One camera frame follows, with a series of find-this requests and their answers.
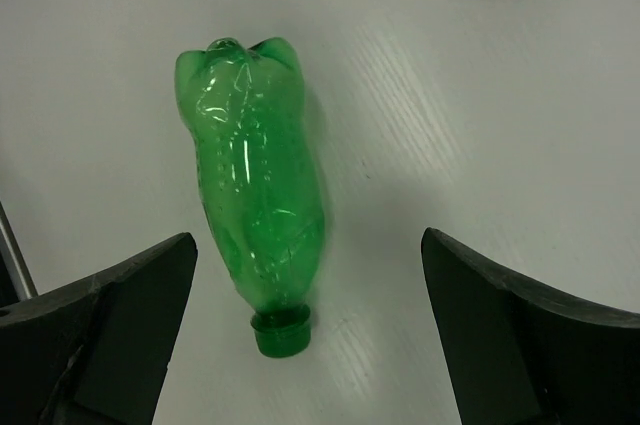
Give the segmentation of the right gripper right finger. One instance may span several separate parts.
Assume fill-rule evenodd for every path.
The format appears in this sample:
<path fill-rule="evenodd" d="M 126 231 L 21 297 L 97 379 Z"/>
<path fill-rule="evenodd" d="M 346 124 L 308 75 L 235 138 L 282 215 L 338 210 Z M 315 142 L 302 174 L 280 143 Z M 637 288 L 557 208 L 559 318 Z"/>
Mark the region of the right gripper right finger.
<path fill-rule="evenodd" d="M 638 314 L 560 291 L 434 228 L 421 257 L 462 423 L 638 423 Z"/>

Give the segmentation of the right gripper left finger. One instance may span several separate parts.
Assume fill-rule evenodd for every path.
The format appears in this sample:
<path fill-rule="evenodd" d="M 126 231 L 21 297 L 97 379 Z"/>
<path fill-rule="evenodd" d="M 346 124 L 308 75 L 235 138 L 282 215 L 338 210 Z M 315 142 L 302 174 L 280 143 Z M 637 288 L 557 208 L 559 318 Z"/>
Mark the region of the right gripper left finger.
<path fill-rule="evenodd" d="M 1 305 L 4 424 L 150 424 L 198 251 L 179 233 L 105 270 Z"/>

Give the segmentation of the green plastic bottle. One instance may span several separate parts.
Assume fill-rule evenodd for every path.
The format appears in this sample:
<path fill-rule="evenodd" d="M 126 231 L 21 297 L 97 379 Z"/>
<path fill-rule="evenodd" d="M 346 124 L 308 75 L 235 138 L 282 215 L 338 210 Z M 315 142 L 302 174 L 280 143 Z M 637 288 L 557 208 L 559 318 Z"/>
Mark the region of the green plastic bottle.
<path fill-rule="evenodd" d="M 326 230 L 297 53 L 278 37 L 251 47 L 218 39 L 178 56 L 174 84 L 204 213 L 252 308 L 257 347 L 294 356 L 311 340 L 308 296 Z"/>

